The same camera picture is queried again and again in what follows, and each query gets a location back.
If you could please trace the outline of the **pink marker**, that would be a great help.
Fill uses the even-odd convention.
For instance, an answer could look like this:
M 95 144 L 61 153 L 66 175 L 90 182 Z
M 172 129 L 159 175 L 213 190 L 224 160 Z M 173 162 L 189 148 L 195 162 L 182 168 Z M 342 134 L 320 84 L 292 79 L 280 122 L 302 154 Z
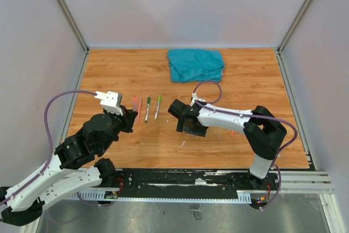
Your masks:
M 133 97 L 133 111 L 137 111 L 136 95 L 134 95 L 134 97 Z

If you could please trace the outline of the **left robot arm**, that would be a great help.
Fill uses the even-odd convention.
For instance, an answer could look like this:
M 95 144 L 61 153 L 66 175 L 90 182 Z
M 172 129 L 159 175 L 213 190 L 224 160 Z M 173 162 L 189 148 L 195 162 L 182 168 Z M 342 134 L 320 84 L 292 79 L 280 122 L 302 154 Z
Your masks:
M 94 115 L 75 134 L 64 140 L 54 152 L 45 171 L 39 170 L 32 182 L 25 179 L 13 187 L 1 188 L 1 201 L 7 207 L 1 221 L 24 226 L 38 219 L 43 211 L 61 200 L 90 187 L 110 187 L 119 181 L 116 168 L 103 154 L 119 133 L 133 132 L 137 111 L 120 107 L 121 114 Z

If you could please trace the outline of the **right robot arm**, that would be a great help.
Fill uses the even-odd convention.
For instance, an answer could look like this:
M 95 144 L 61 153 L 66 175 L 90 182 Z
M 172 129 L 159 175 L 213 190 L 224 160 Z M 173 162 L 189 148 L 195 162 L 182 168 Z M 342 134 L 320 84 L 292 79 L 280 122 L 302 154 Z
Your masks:
M 218 127 L 245 135 L 254 152 L 246 183 L 252 189 L 266 184 L 268 171 L 287 134 L 268 109 L 257 106 L 254 110 L 239 111 L 197 100 L 187 105 L 176 99 L 168 112 L 178 120 L 177 132 L 205 137 L 209 127 Z

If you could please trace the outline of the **white pen yellow-green tip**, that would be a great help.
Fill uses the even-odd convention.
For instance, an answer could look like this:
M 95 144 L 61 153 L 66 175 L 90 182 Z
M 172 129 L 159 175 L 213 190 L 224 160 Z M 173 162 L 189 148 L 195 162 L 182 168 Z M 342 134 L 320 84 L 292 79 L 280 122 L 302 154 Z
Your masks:
M 158 119 L 159 109 L 160 109 L 160 103 L 161 103 L 161 95 L 158 95 L 157 99 L 157 106 L 155 110 L 154 120 L 156 121 Z

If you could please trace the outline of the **pink pen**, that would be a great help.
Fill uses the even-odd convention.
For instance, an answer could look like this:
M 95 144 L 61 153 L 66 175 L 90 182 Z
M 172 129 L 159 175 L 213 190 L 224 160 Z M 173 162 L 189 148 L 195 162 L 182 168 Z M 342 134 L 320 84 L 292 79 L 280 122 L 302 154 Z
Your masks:
M 141 109 L 142 109 L 142 98 L 139 100 L 138 108 L 137 108 L 137 119 L 136 123 L 138 124 L 140 122 L 140 116 L 141 116 Z

